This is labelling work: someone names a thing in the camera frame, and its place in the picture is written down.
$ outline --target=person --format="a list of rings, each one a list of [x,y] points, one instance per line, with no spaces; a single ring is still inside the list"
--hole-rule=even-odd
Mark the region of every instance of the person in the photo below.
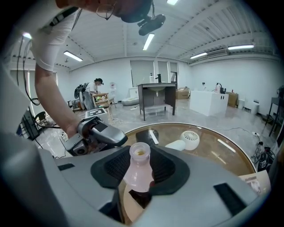
[[[120,17],[123,21],[131,23],[142,20],[148,14],[152,0],[45,1],[47,1],[46,8],[52,12],[52,15],[57,13],[55,15],[59,16],[55,17],[50,24],[31,34],[31,51],[36,60],[35,90],[43,108],[70,138],[77,133],[77,126],[81,119],[70,110],[64,101],[52,77],[52,72],[60,46],[72,31],[78,10],[63,19],[62,11],[66,11],[70,7],[73,7],[72,9],[81,8],[97,13],[98,16],[106,20],[111,16],[116,16]],[[95,81],[95,83],[99,85],[102,83],[102,80]]]
[[[91,82],[88,84],[88,87],[86,88],[87,91],[89,91],[91,94],[99,94],[98,86],[103,85],[103,80],[101,78],[95,79],[94,82]]]

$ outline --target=ceiling light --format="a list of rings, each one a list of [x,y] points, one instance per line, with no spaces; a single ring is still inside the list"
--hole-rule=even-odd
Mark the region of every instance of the ceiling light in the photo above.
[[[167,3],[170,5],[175,5],[178,0],[167,0]]]
[[[219,140],[219,139],[218,139],[218,141],[219,141],[221,144],[225,145],[227,148],[229,148],[231,151],[233,151],[234,153],[236,153],[236,151],[235,151],[233,148],[231,148],[228,144],[226,144],[225,142],[223,142],[222,140]]]
[[[233,47],[228,47],[228,50],[248,49],[248,48],[254,48],[254,45],[250,44],[250,45],[242,45],[242,46],[233,46]]]
[[[28,39],[31,39],[31,38],[32,38],[31,35],[30,35],[30,33],[27,33],[27,32],[24,32],[24,33],[23,33],[23,36],[26,37],[26,38],[28,38]]]
[[[216,154],[214,151],[211,151],[211,153],[217,158],[219,159],[221,162],[223,162],[224,164],[227,164],[223,159],[220,158],[219,154]]]
[[[202,54],[199,54],[199,55],[195,55],[195,56],[191,57],[190,59],[199,58],[199,57],[204,56],[204,55],[207,55],[207,53],[202,53]]]
[[[69,51],[65,51],[64,54],[67,55],[70,58],[73,58],[73,59],[79,61],[79,62],[83,61],[83,59],[77,57],[76,55],[70,53]]]
[[[157,140],[157,138],[155,137],[155,134],[153,133],[153,130],[149,130],[149,134],[152,137],[153,141],[155,144],[159,144],[159,141]]]
[[[148,38],[147,38],[147,41],[143,47],[143,50],[146,51],[152,41],[152,39],[154,38],[155,34],[149,34]]]

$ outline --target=ceiling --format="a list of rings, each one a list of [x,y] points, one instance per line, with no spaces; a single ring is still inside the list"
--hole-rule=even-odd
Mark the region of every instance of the ceiling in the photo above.
[[[154,0],[155,14],[164,14],[164,25],[154,31],[148,50],[143,51],[147,36],[138,34],[136,23],[124,23],[111,17],[82,14],[62,46],[57,64],[70,70],[109,59],[153,56],[194,63],[191,56],[226,49],[228,46],[254,44],[253,49],[230,51],[277,56],[278,50],[258,16],[240,0],[179,0],[176,5]],[[78,62],[64,51],[81,57]]]

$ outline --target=cardboard box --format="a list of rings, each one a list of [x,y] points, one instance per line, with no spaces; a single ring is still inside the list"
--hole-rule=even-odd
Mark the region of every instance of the cardboard box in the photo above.
[[[270,179],[266,170],[239,176],[246,182],[258,195],[263,195],[271,191]]]
[[[239,95],[237,93],[226,92],[229,95],[228,106],[236,107]]]
[[[180,88],[176,90],[176,99],[188,99],[189,89],[188,88]]]

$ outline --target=shelf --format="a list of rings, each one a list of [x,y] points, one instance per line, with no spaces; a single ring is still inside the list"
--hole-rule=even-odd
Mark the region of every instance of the shelf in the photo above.
[[[99,94],[92,94],[92,97],[101,97],[101,96],[105,96],[108,93],[99,93]]]
[[[146,110],[149,110],[149,109],[156,109],[156,108],[162,108],[162,107],[171,107],[171,106],[168,104],[162,104],[162,105],[145,106],[144,108]]]
[[[105,100],[100,100],[100,101],[96,101],[95,103],[97,104],[97,103],[104,103],[104,102],[108,102],[108,100],[107,100],[107,99],[105,99]]]

